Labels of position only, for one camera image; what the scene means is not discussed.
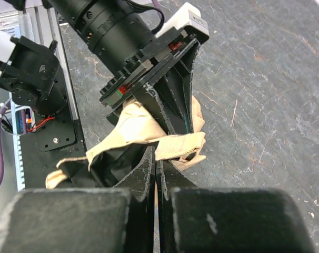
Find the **gray stone surface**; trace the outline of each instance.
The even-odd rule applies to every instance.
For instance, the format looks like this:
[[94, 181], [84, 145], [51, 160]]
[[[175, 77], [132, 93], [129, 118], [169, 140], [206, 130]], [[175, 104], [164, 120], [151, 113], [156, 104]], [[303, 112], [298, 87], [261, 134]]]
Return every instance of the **gray stone surface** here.
[[[161, 3], [169, 17], [184, 2]], [[184, 174], [201, 187], [287, 191], [319, 252], [319, 7], [307, 0], [190, 2], [211, 34], [193, 81], [207, 160]], [[70, 27], [62, 33], [90, 148], [112, 129], [98, 100], [112, 75]]]

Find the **black plastic part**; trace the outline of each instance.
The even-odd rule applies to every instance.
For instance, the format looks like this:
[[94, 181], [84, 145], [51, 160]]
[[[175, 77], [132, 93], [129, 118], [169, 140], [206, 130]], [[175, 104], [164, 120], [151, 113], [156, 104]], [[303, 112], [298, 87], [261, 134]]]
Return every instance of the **black plastic part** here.
[[123, 0], [48, 0], [115, 75], [154, 35]]
[[152, 30], [152, 33], [156, 34], [162, 29], [165, 22], [165, 16], [160, 8], [156, 8], [155, 6], [151, 6], [151, 5], [149, 6], [149, 5], [138, 4], [134, 2], [133, 0], [124, 0], [124, 1], [131, 7], [133, 12], [138, 14], [151, 11], [151, 10], [157, 11], [159, 13], [161, 21], [159, 22], [159, 25]]
[[52, 5], [49, 3], [48, 0], [42, 0], [42, 2], [43, 2], [44, 8], [46, 9], [52, 8]]
[[[67, 90], [62, 69], [57, 74], [53, 89], [57, 89], [62, 96], [66, 97]], [[36, 122], [40, 120], [43, 120], [43, 118], [36, 115]], [[37, 136], [39, 150], [42, 152], [60, 149], [74, 143], [76, 136], [68, 104], [64, 106], [64, 109], [58, 113], [55, 119], [48, 121], [37, 130], [35, 135]]]
[[171, 203], [175, 249], [167, 252], [315, 252], [280, 190], [176, 188]]
[[25, 37], [11, 38], [16, 44], [8, 63], [0, 62], [0, 88], [12, 92], [16, 104], [27, 105], [43, 116], [56, 115], [65, 106], [61, 91], [53, 87], [60, 64], [54, 51]]
[[25, 9], [26, 0], [4, 0], [4, 1], [8, 2], [9, 4], [12, 4], [12, 6], [18, 11], [23, 11]]
[[[114, 110], [107, 118], [117, 122], [122, 103], [130, 97], [136, 98], [152, 114], [168, 134], [193, 132], [191, 116], [192, 74], [194, 61], [200, 47], [196, 37], [182, 40], [185, 43], [177, 51], [168, 48], [172, 41], [182, 37], [183, 30], [172, 28], [146, 48], [140, 50], [132, 60], [101, 90], [100, 101], [109, 100], [121, 87], [127, 91], [111, 107]], [[159, 62], [156, 57], [168, 52]], [[131, 78], [146, 61], [155, 63], [152, 69], [138, 78]]]
[[285, 192], [199, 189], [154, 152], [114, 188], [18, 193], [0, 221], [0, 252], [153, 252], [155, 181], [162, 253], [315, 252]]
[[4, 212], [0, 253], [141, 252], [125, 250], [132, 206], [126, 189], [22, 191]]
[[20, 136], [25, 189], [45, 188], [47, 175], [56, 170], [61, 159], [85, 156], [86, 146], [80, 120], [73, 121], [72, 130], [76, 134], [73, 144], [45, 152], [39, 150], [37, 133]]

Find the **crumpled cloth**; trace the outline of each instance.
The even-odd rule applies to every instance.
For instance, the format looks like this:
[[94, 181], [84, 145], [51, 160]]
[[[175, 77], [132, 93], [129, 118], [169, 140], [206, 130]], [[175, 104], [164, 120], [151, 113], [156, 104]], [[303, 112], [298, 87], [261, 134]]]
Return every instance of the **crumpled cloth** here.
[[[79, 160], [88, 161], [88, 170], [99, 154], [127, 145], [149, 144], [158, 142], [155, 159], [172, 160], [181, 171], [203, 161], [206, 156], [200, 155], [205, 144], [205, 133], [201, 131], [205, 121], [203, 120], [201, 106], [192, 96], [192, 120], [194, 133], [184, 135], [167, 135], [151, 114], [135, 99], [125, 102], [119, 121], [114, 130], [98, 145], [86, 152], [85, 157], [65, 158], [57, 164], [57, 170], [46, 177], [46, 188], [53, 189], [59, 183], [67, 179], [67, 176], [59, 169], [60, 164]], [[191, 160], [187, 157], [194, 153]]]

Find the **fabric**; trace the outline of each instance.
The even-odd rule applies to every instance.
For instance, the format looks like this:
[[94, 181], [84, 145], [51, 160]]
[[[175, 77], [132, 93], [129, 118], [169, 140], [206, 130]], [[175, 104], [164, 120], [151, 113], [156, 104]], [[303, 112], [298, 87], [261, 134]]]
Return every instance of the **fabric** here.
[[65, 187], [77, 182], [77, 186], [90, 187], [94, 180], [88, 174], [87, 157], [64, 158], [56, 165], [57, 170], [47, 175], [45, 185], [47, 189], [62, 187], [63, 182]]
[[205, 133], [201, 132], [205, 121], [201, 113], [201, 106], [194, 96], [192, 96], [192, 120], [194, 133], [166, 135], [156, 120], [138, 101], [125, 102], [114, 130], [101, 143], [88, 150], [85, 157], [61, 160], [57, 164], [58, 170], [47, 176], [46, 187], [53, 189], [60, 182], [69, 178], [59, 168], [61, 164], [84, 160], [88, 164], [88, 171], [95, 168], [96, 174], [101, 173], [100, 164], [102, 162], [110, 163], [115, 168], [116, 166], [122, 167], [119, 170], [106, 170], [102, 175], [111, 178], [110, 182], [103, 183], [104, 186], [107, 184], [110, 187], [132, 169], [131, 162], [123, 155], [126, 152], [131, 153], [136, 144], [156, 143], [156, 161], [175, 159], [174, 165], [183, 171], [206, 159], [206, 156], [200, 155], [205, 144]]

